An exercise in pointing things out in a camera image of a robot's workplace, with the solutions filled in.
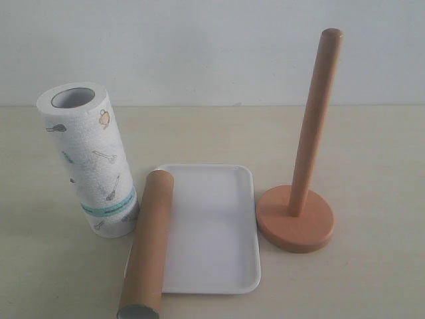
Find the teal stripe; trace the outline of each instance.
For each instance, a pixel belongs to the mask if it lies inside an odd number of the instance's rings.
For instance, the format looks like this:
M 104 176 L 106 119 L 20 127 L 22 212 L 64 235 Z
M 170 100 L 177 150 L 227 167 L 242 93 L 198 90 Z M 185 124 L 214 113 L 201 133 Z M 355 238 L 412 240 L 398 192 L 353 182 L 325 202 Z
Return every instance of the teal stripe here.
M 91 216 L 109 217 L 126 210 L 130 206 L 130 204 L 133 202 L 134 199 L 135 199 L 135 188 L 133 186 L 128 196 L 124 198 L 122 201 L 120 201 L 118 204 L 105 207 L 105 208 L 91 208 L 81 204 L 81 207 L 83 208 L 83 210 L 85 210 L 87 214 Z

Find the table surface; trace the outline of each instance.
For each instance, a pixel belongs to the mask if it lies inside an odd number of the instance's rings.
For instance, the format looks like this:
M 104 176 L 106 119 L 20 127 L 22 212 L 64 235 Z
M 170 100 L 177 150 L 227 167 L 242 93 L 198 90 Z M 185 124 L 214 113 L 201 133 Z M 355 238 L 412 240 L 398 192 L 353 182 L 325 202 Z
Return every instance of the table surface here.
M 137 190 L 162 163 L 237 163 L 256 198 L 290 183 L 302 107 L 116 108 Z M 330 107 L 311 188 L 333 240 L 307 255 L 261 235 L 238 296 L 165 295 L 162 319 L 425 318 L 425 107 Z M 132 235 L 91 232 L 35 108 L 0 108 L 0 318 L 115 318 Z

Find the paper towel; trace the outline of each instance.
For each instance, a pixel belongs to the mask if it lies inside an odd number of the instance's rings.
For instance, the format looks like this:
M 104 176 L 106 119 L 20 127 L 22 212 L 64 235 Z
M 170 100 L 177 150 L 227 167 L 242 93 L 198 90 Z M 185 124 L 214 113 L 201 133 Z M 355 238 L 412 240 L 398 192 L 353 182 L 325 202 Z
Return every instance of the paper towel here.
M 57 86 L 37 100 L 92 230 L 107 238 L 135 228 L 137 194 L 108 92 L 95 83 Z

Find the wooden paper towel holder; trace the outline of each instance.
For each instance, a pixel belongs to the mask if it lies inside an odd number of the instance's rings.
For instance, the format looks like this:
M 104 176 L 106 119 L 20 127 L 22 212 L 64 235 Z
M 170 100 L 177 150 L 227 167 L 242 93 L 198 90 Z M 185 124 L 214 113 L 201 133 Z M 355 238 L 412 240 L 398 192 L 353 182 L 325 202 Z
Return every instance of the wooden paper towel holder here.
M 308 253 L 331 239 L 334 216 L 320 195 L 309 190 L 326 117 L 343 33 L 327 29 L 321 34 L 301 128 L 292 185 L 269 189 L 260 198 L 256 217 L 269 242 L 293 253 Z

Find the white plastic tray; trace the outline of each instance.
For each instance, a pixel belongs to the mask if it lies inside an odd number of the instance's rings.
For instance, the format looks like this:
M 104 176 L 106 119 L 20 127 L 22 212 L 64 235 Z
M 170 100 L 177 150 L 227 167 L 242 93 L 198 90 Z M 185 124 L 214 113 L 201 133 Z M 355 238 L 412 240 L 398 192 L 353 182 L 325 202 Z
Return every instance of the white plastic tray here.
M 175 179 L 163 292 L 254 290 L 261 270 L 251 172 L 224 164 L 158 169 Z

